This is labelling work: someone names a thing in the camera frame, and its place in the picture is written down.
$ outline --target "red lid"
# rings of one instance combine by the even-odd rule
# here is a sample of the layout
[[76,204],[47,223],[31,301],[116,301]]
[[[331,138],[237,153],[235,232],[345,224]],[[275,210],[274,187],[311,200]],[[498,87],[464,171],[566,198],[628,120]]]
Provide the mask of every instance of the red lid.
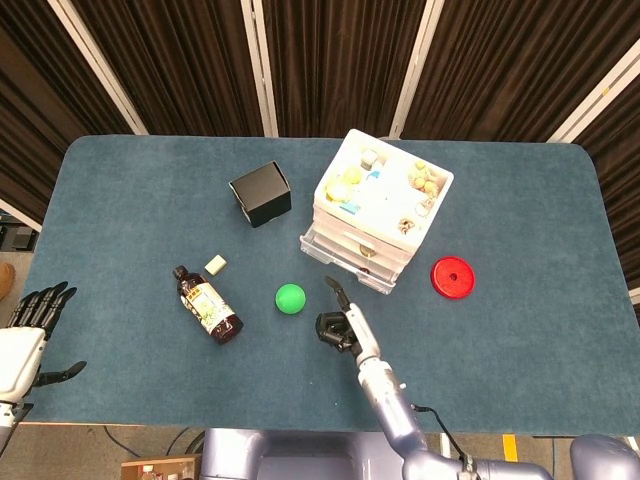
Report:
[[443,257],[431,269],[431,283],[440,295],[459,299],[473,291],[476,276],[462,258]]

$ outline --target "white plastic drawer organizer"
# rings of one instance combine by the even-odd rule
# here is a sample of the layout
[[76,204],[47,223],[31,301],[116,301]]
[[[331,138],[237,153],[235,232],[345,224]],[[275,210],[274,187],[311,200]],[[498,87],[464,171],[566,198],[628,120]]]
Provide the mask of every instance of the white plastic drawer organizer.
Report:
[[316,188],[301,249],[389,294],[451,182],[451,172],[351,130]]

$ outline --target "food item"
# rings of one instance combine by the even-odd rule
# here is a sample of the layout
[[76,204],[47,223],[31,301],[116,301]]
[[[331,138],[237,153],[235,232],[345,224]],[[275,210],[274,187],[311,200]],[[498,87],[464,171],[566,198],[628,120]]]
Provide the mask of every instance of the food item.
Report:
[[398,223],[398,230],[400,230],[404,235],[406,235],[407,232],[415,226],[416,224],[413,220],[409,220],[408,218],[403,218]]
[[346,182],[357,185],[362,181],[362,171],[358,167],[349,167],[345,170],[343,178]]
[[346,202],[351,197],[351,189],[346,183],[333,182],[327,186],[327,198],[332,202]]
[[360,245],[360,253],[367,258],[371,258],[376,254],[376,251],[373,248]]
[[220,270],[227,266],[227,261],[220,255],[216,255],[213,259],[207,263],[204,269],[211,275],[215,276]]
[[438,193],[440,193],[440,189],[435,182],[428,181],[424,183],[424,187],[422,187],[422,191],[426,193],[431,198],[436,198]]
[[431,210],[431,207],[433,207],[433,203],[433,198],[427,197],[416,205],[415,212],[421,217],[426,217],[429,215],[429,211]]
[[360,166],[365,170],[371,170],[373,164],[378,160],[378,154],[373,150],[365,150],[360,156]]

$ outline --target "robotic arm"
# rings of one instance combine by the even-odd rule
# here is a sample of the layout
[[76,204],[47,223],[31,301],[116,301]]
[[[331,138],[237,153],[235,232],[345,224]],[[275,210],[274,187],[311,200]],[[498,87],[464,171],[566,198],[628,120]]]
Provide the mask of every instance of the robotic arm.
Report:
[[316,332],[321,341],[355,357],[358,381],[389,445],[404,460],[404,480],[551,480],[538,465],[476,460],[467,455],[453,460],[430,452],[415,406],[405,399],[389,364],[380,359],[380,348],[362,311],[349,301],[337,281],[325,279],[336,292],[341,311],[320,314]]
[[24,403],[32,387],[60,383],[75,377],[86,362],[63,372],[39,373],[40,359],[60,313],[76,288],[67,282],[32,292],[13,312],[6,328],[0,329],[0,456],[18,423],[33,405]]

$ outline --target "brown bottle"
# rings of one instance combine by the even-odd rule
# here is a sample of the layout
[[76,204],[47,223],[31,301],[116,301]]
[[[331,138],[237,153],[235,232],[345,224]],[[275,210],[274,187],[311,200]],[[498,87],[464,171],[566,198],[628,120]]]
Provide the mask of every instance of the brown bottle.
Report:
[[222,345],[240,333],[242,321],[202,275],[189,273],[180,265],[173,270],[173,276],[178,280],[183,305],[216,342]]

